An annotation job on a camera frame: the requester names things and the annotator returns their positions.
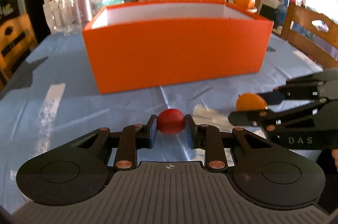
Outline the small orange tangerine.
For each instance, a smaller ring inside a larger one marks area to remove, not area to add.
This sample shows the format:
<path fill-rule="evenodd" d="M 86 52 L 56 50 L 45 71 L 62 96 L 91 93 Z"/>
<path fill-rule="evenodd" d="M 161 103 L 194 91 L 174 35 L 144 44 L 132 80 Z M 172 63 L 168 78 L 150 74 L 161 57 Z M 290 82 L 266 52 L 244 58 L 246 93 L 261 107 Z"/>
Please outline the small orange tangerine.
<path fill-rule="evenodd" d="M 267 102 L 258 94 L 244 93 L 236 101 L 237 111 L 264 110 Z"/>

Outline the small red fruit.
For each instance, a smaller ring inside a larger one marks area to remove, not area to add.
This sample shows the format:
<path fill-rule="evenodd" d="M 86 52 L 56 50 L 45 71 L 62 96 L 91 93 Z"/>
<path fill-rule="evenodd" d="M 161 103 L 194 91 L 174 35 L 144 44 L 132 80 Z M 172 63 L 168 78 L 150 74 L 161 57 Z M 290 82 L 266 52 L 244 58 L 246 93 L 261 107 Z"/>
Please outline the small red fruit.
<path fill-rule="evenodd" d="M 185 128 L 185 118 L 178 109 L 167 109 L 157 118 L 157 129 L 166 135 L 175 135 Z"/>

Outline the orange cardboard box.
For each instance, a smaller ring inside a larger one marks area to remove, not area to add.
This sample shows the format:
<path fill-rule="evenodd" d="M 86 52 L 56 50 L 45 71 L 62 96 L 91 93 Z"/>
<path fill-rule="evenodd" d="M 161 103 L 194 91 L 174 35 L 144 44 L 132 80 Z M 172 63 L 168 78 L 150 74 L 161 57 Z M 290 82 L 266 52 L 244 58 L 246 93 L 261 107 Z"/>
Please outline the orange cardboard box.
<path fill-rule="evenodd" d="M 158 0 L 103 8 L 82 34 L 107 94 L 259 72 L 272 27 L 228 3 Z"/>

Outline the blue tablecloth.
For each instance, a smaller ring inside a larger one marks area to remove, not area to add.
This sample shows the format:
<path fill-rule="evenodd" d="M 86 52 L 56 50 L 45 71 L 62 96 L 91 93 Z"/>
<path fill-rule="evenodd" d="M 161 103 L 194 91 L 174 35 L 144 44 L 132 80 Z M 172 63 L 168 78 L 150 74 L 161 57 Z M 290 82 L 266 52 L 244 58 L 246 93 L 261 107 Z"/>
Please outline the blue tablecloth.
<path fill-rule="evenodd" d="M 95 129 L 120 131 L 175 108 L 198 124 L 229 131 L 228 115 L 239 95 L 268 92 L 287 79 L 318 71 L 303 53 L 271 36 L 256 74 L 102 95 L 83 36 L 50 35 L 1 93 L 1 205 L 11 213 L 23 205 L 15 182 L 23 163 Z"/>

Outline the clear glass mug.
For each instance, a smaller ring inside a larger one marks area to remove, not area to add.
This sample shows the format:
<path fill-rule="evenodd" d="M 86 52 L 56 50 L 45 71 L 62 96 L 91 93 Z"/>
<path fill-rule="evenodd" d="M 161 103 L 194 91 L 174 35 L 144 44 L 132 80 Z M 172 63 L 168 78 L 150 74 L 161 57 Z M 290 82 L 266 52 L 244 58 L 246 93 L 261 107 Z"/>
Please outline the clear glass mug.
<path fill-rule="evenodd" d="M 77 0 L 52 0 L 43 5 L 51 33 L 75 34 L 82 29 Z"/>

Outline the wooden chair left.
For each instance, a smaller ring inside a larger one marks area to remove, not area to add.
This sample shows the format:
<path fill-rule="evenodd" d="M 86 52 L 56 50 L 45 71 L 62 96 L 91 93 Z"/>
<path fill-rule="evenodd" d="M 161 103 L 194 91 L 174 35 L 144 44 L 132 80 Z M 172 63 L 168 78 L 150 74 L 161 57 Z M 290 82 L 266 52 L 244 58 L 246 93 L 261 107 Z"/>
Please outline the wooden chair left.
<path fill-rule="evenodd" d="M 12 68 L 21 56 L 38 46 L 28 14 L 1 25 L 1 91 L 13 76 Z"/>

